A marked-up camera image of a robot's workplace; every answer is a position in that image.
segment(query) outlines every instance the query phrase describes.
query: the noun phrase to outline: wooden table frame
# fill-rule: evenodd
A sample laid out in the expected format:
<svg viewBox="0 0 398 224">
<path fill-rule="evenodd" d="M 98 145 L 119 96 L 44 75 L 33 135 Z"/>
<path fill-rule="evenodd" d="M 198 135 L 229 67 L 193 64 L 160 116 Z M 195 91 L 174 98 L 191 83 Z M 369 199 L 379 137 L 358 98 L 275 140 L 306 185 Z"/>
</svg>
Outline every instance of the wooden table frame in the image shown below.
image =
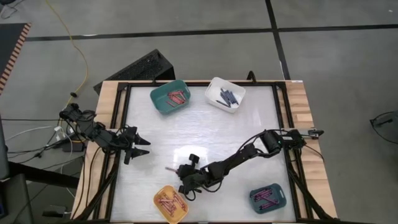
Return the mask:
<svg viewBox="0 0 398 224">
<path fill-rule="evenodd" d="M 308 105 L 307 96 L 305 93 L 304 85 L 301 81 L 280 81 L 280 80 L 230 80 L 238 85 L 244 86 L 272 86 L 275 98 L 275 107 L 277 108 L 277 115 L 279 120 L 279 126 L 281 128 L 313 128 L 312 116 Z M 122 124 L 126 122 L 127 113 L 125 108 L 128 108 L 129 102 L 129 90 L 130 86 L 160 86 L 164 83 L 170 82 L 169 80 L 157 80 L 155 83 L 152 81 L 105 81 L 99 96 L 98 105 L 96 109 L 97 117 L 95 121 L 99 121 L 106 125 L 107 128 L 118 129 Z M 186 80 L 189 86 L 207 86 L 210 80 Z M 320 148 L 317 140 L 307 140 L 309 146 L 320 152 Z M 86 151 L 85 162 L 90 164 L 94 153 L 98 146 L 94 142 L 88 144 Z M 336 211 L 331 197 L 328 180 L 323 166 L 323 161 L 316 154 L 311 151 L 303 150 L 302 156 L 297 157 L 296 153 L 290 151 L 290 158 L 295 159 L 293 162 L 295 170 L 298 172 L 300 178 L 307 183 L 307 188 L 317 200 L 317 202 L 324 208 L 324 210 L 331 216 L 336 217 Z M 91 185 L 90 190 L 87 191 L 86 187 L 81 190 L 83 181 L 80 181 L 78 190 L 76 192 L 76 200 L 73 205 L 73 211 L 76 210 L 78 205 L 78 199 L 82 197 L 86 201 L 91 200 L 94 194 L 98 190 L 100 182 L 104 180 L 107 173 L 110 171 L 110 163 L 114 162 L 115 156 L 104 156 L 102 152 L 99 152 L 93 161 L 93 168 L 91 170 Z M 90 167 L 86 166 L 84 170 L 85 175 L 88 177 L 90 174 Z M 85 186 L 88 185 L 88 178 L 85 178 Z M 298 218 L 312 218 L 312 211 L 309 209 L 309 205 L 303 199 L 300 190 L 296 190 L 294 183 L 290 182 L 292 190 L 292 199 L 294 201 L 294 209 L 296 219 Z M 93 218 L 110 218 L 111 215 L 111 204 L 113 201 L 113 192 L 116 181 L 108 187 L 105 192 L 101 204 L 94 210 Z M 79 215 L 84 205 L 80 205 L 77 208 L 76 215 Z"/>
</svg>

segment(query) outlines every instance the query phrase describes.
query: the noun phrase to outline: concrete floor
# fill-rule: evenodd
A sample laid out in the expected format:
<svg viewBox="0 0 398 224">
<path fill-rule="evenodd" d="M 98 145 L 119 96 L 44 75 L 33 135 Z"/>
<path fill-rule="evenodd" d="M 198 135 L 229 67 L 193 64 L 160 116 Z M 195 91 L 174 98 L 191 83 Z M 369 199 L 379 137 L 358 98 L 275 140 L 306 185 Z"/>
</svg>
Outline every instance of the concrete floor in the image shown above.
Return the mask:
<svg viewBox="0 0 398 224">
<path fill-rule="evenodd" d="M 266 4 L 260 0 L 50 2 L 73 35 L 271 27 Z M 398 24 L 396 1 L 278 0 L 272 5 L 278 27 Z M 10 19 L 0 22 L 31 22 L 30 37 L 66 35 L 44 1 L 26 1 L 18 9 Z M 375 135 L 369 119 L 398 108 L 394 93 L 398 30 L 289 32 L 281 33 L 280 38 L 290 76 L 304 80 L 315 125 L 325 130 L 320 144 L 338 216 L 357 222 L 395 223 L 398 149 Z M 95 110 L 98 96 L 93 85 L 153 49 L 168 58 L 181 79 L 246 78 L 249 70 L 259 79 L 283 79 L 271 33 L 76 43 L 90 67 L 90 77 L 76 101 L 83 109 Z M 4 118 L 57 118 L 84 74 L 84 63 L 69 41 L 26 42 L 0 97 L 0 112 Z M 55 123 L 3 125 L 7 137 Z M 8 145 L 11 150 L 41 147 L 51 133 L 51 129 L 33 132 Z M 27 165 L 46 167 L 67 157 L 67 153 L 54 149 Z M 71 206 L 65 189 L 46 194 L 58 196 L 58 204 Z M 52 203 L 44 198 L 37 198 L 34 206 Z M 39 219 L 41 211 L 35 214 Z"/>
</svg>

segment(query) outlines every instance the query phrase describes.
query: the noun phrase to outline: black floor stripe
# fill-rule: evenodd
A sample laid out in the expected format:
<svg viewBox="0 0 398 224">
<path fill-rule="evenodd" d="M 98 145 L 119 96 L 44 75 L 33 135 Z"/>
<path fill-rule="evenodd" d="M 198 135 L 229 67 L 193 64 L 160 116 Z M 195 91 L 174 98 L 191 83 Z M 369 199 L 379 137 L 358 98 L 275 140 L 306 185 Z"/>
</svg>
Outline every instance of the black floor stripe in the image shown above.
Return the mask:
<svg viewBox="0 0 398 224">
<path fill-rule="evenodd" d="M 373 29 L 398 29 L 398 24 L 363 25 L 363 26 L 328 26 L 328 27 L 288 27 L 288 28 L 278 28 L 278 31 L 313 32 L 313 31 L 373 30 Z"/>
<path fill-rule="evenodd" d="M 289 69 L 287 68 L 285 53 L 284 53 L 284 49 L 282 47 L 282 41 L 280 40 L 280 36 L 278 33 L 278 27 L 276 25 L 274 10 L 272 10 L 271 0 L 266 0 L 266 4 L 267 4 L 269 20 L 271 22 L 272 34 L 274 35 L 274 40 L 275 40 L 275 44 L 276 44 L 276 50 L 278 52 L 280 66 L 282 67 L 282 72 L 283 72 L 284 78 L 286 80 L 290 80 L 290 73 L 289 73 Z"/>
<path fill-rule="evenodd" d="M 272 32 L 271 28 L 263 29 L 220 29 L 220 30 L 188 30 L 170 32 L 144 32 L 126 34 L 97 34 L 97 35 L 73 35 L 73 40 L 133 38 L 133 37 L 168 37 L 181 35 L 212 35 L 212 34 L 259 34 Z M 69 36 L 56 37 L 28 37 L 26 41 L 48 41 L 48 40 L 69 40 Z"/>
</svg>

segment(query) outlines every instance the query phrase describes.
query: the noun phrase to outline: yellow cable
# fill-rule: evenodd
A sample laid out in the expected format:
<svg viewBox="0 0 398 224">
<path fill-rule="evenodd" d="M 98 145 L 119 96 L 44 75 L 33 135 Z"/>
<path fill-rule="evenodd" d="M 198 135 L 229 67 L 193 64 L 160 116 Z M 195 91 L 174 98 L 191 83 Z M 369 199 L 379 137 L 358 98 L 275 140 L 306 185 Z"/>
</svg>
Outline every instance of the yellow cable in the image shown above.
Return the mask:
<svg viewBox="0 0 398 224">
<path fill-rule="evenodd" d="M 64 26 L 65 30 L 67 30 L 68 35 L 69 35 L 70 42 L 72 43 L 73 47 L 74 47 L 77 51 L 79 51 L 80 55 L 83 57 L 83 60 L 84 60 L 85 63 L 86 63 L 86 76 L 85 76 L 85 79 L 83 80 L 83 82 L 80 84 L 80 86 L 75 90 L 75 93 L 77 94 L 78 91 L 80 90 L 80 88 L 85 84 L 85 82 L 87 81 L 87 78 L 88 78 L 88 64 L 87 64 L 86 57 L 85 57 L 85 55 L 83 54 L 83 52 L 82 52 L 82 51 L 75 45 L 75 43 L 73 42 L 72 35 L 70 34 L 67 25 L 63 22 L 63 20 L 61 19 L 61 16 L 56 12 L 56 10 L 51 6 L 51 4 L 49 3 L 49 0 L 45 0 L 45 3 L 50 7 L 50 9 L 51 9 L 51 10 L 54 12 L 54 14 L 58 17 L 59 21 L 62 23 L 62 25 Z M 65 105 L 65 107 L 68 106 L 68 104 L 72 101 L 72 99 L 73 99 L 72 96 L 69 97 L 69 100 L 67 101 L 67 104 Z M 59 125 L 59 126 L 60 126 L 61 124 L 62 124 L 62 120 L 60 120 L 60 121 L 58 122 L 58 125 Z"/>
</svg>

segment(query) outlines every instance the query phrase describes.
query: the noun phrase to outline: teal basket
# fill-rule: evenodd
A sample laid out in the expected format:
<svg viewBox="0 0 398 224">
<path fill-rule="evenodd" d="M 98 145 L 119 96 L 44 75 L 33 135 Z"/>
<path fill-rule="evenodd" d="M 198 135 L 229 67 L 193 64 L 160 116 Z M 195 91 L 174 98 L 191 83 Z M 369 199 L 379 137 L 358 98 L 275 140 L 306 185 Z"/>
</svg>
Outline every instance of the teal basket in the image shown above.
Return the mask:
<svg viewBox="0 0 398 224">
<path fill-rule="evenodd" d="M 186 102 L 181 105 L 177 105 L 174 103 L 172 100 L 170 100 L 168 94 L 173 91 L 183 91 L 183 95 L 186 99 Z M 189 89 L 187 87 L 187 84 L 183 82 L 182 80 L 174 80 L 172 82 L 169 82 L 167 84 L 164 84 L 155 90 L 152 90 L 150 93 L 150 99 L 152 100 L 153 104 L 155 105 L 156 109 L 161 113 L 161 114 L 169 114 L 173 111 L 176 111 L 184 106 L 186 106 L 189 103 L 189 98 L 191 97 L 191 93 L 189 92 Z M 173 105 L 176 105 L 175 107 L 172 107 L 167 103 L 167 101 L 173 103 Z"/>
</svg>

